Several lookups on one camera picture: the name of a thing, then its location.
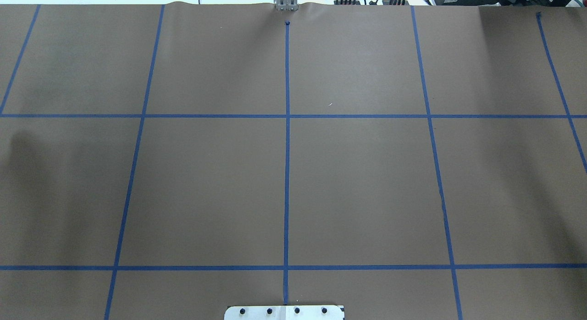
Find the white bracket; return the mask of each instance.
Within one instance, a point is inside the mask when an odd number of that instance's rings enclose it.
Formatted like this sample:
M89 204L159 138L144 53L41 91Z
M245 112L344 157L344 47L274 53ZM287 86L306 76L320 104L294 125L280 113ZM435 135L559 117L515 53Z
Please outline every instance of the white bracket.
M278 11L297 11L298 0L275 0L275 7Z
M229 307L224 320L344 320L340 305Z

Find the blue grid line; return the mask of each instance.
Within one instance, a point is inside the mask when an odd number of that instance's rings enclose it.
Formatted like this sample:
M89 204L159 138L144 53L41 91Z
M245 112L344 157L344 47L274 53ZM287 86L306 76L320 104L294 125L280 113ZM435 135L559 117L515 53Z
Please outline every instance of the blue grid line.
M587 119L587 115L497 115L497 114L0 114L0 118L149 118L149 119Z
M135 270L135 271L233 271L283 270L283 265L0 265L0 270ZM428 265L288 265L288 270L512 270L533 268L587 268L587 263L536 264L428 264Z
M110 317L110 311L112 306L112 297L114 296L114 288L116 284L117 268L120 261L120 251L122 249L122 241L124 238L124 229L126 227L126 217L128 215L128 205L130 204L130 195L133 190L134 173L137 167L138 151L141 146L141 137L143 135L143 127L145 122L145 115L147 114L147 105L149 104L149 92L151 88L151 80L153 78L153 70L155 69L155 60L157 59L157 47L159 46L159 36L161 35L161 26L163 25L163 13L165 12L165 5L161 5L161 11L159 13L159 24L157 25L157 35L155 36L155 45L153 46L153 56L151 57L151 67L149 68L149 78L147 79L147 88L145 90L145 97L143 101L143 113L141 115L141 122L138 125L137 142L134 146L133 163L130 168L130 177L128 178L128 188L126 192L126 199L124 201L124 210L122 214L122 220L120 223L120 232L118 236L118 243L116 245L116 255L114 261L114 269L112 270L111 285L108 291L108 299L106 301L106 308L104 311L104 319L108 320Z
M581 147L581 142L579 142L579 136L577 136L577 131L575 130L575 124L573 124L573 119L570 115L570 110L568 105L566 104L565 94L562 92L562 87L560 86L560 81L558 79L558 74L556 74L556 69L554 67L554 63L552 63L552 57L550 55L550 51L548 50L547 38L544 35L543 30L543 22L542 22L542 13L539 11L536 13L536 21L538 23L538 29L540 30L540 36L543 39L544 45L544 52L546 52L548 63L552 70L552 76L556 82L556 88L558 88L558 94L560 95L560 100L562 100L562 105L565 108L566 117L569 120L570 130L573 132L573 138L575 138L575 143L577 144L577 149L579 150L579 156L581 157L581 161L583 162L583 168L585 172L587 172L587 161L585 161L585 154L583 153L583 148Z
M285 192L283 205L283 305L289 299L289 141L291 115L289 109L289 25L285 21Z
M442 212L444 217L444 234L446 235L446 244L449 251L451 274L453 277L454 299L457 307L457 316L459 320L463 320L463 311L461 309L461 297L459 294L459 282L457 281L457 271L454 269L454 255L453 243L450 237L449 216L446 211L446 202L444 200L444 190L442 186L442 176L440 174L440 165L438 163L438 153L436 151L436 139L434 138L434 127L432 127L432 117L430 116L430 102L428 101L428 90L426 88L426 77L424 76L424 65L422 63L422 53L420 49L420 40L418 37L418 27L415 20L415 10L411 6L411 21L414 26L415 48L418 54L418 64L420 66L420 78L422 82L422 91L424 94L424 104L426 105L426 114L428 115L428 130L430 131L430 142L432 143L432 155L434 156L434 167L436 169L436 180L438 182L438 192L440 193L440 201L442 204Z
M4 107L6 106L6 101L8 101L8 95L10 94L10 89L12 88L12 83L14 82L14 78L17 77L18 67L21 65L22 56L25 54L25 49L27 48L27 44L29 43L29 39L31 38L31 34L33 32L33 27L35 26L36 18L39 15L40 5L37 5L35 9L35 14L33 15L33 19L31 20L31 25L29 26L29 30L27 31L27 36L25 37L25 41L22 43L21 52L18 54L17 62L14 65L14 69L12 70L12 75L10 76L10 80L8 82L8 86L6 87L6 92L4 92L4 98L2 98L2 104L0 105L0 114L4 111Z

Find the vertical blue line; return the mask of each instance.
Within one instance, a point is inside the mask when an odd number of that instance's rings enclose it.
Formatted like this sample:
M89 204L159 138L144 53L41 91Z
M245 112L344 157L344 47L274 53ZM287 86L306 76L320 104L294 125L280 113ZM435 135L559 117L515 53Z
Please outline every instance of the vertical blue line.
M418 54L418 64L420 65L420 78L422 82L422 91L424 94L424 104L426 105L426 115L428 116L428 130L430 132L430 142L432 143L432 155L434 156L434 168L436 169L436 182L438 183L438 192L440 193L440 201L442 204L443 220L444 220L444 234L446 236L446 244L449 250L449 261L451 265L451 274L453 277L454 299L457 306L457 316L459 320L463 320L463 311L461 309L461 297L459 293L459 282L457 281L457 270L454 267L453 242L450 237L449 216L446 212L446 202L444 201L444 189L442 185L442 176L440 174L440 165L438 163L438 152L436 151L436 138L434 137L434 127L432 126L432 114L430 113L430 102L428 101L428 90L426 88L426 77L424 76L424 65L422 63L422 52L420 50L420 39L418 37L418 27L415 21L415 10L411 6L411 21L414 26L415 48Z
M581 157L581 161L583 162L583 168L585 169L585 172L587 172L587 161L585 161L585 153L583 153L583 148L581 147L581 142L579 142L579 136L577 135L577 131L575 130L575 124L573 123L573 119L570 116L569 107L566 104L565 94L562 92L562 87L560 86L558 74L556 74L556 69L554 67L554 63L552 63L552 57L550 55L550 51L548 50L547 38L544 35L542 13L540 11L538 13L536 13L536 21L538 22L538 29L540 30L540 36L543 39L544 51L547 53L548 63L551 66L552 76L554 76L554 80L556 82L556 88L558 88L558 94L560 94L560 100L562 100L562 105L565 108L566 118L569 120L570 130L573 132L573 138L575 138L575 143L577 144L577 149L579 149L579 156Z
M104 312L104 319L108 320L110 317L110 311L112 306L112 297L114 296L114 288L116 284L116 274L118 273L118 264L120 261L120 251L122 250L122 241L124 238L124 229L126 228L126 217L128 215L128 205L130 205L130 195L133 190L134 173L137 168L138 151L141 146L141 138L143 136L143 127L145 122L145 116L147 113L147 105L149 104L149 92L151 89L151 79L153 78L153 70L155 69L155 59L157 59L157 47L159 46L159 36L161 35L161 26L163 25L163 13L165 11L165 5L161 5L161 11L159 13L159 24L157 25L157 36L155 36L155 45L153 46L153 56L151 57L151 67L149 68L149 78L147 79L147 88L145 90L145 97L143 101L143 111L141 115L141 122L138 125L137 142L134 145L133 164L130 168L130 177L128 178L128 187L126 190L126 199L124 201L124 210L122 213L122 220L120 223L120 232L118 236L118 243L116 245L116 255L114 260L114 270L112 270L111 285L108 291L108 299L106 301L106 308Z
M6 106L6 101L8 101L8 94L10 94L10 89L12 88L12 83L14 82L14 78L17 77L18 67L21 65L21 59L23 54L25 54L25 49L27 48L27 44L29 43L29 39L31 38L31 34L33 32L33 27L35 26L36 18L39 15L40 5L37 5L35 9L35 14L33 15L33 19L31 21L31 25L29 25L29 30L27 32L27 36L25 37L25 41L22 43L21 52L18 54L17 63L14 65L14 69L12 70L12 75L10 76L10 81L8 82L8 86L6 87L6 92L4 92L4 98L2 98L2 104L0 105L0 114L4 111L4 106Z
M289 24L285 21L285 205L283 211L283 305L289 299Z

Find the gray mat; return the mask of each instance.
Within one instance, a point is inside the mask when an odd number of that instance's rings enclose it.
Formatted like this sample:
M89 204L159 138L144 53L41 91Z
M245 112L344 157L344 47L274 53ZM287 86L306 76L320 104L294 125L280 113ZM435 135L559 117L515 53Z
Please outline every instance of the gray mat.
M587 318L587 11L0 20L0 318Z

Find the silver clamp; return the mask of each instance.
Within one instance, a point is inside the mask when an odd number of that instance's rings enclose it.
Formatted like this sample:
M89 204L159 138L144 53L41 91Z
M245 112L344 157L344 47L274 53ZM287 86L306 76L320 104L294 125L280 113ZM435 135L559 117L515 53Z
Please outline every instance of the silver clamp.
M278 11L297 11L298 0L275 0L275 7Z

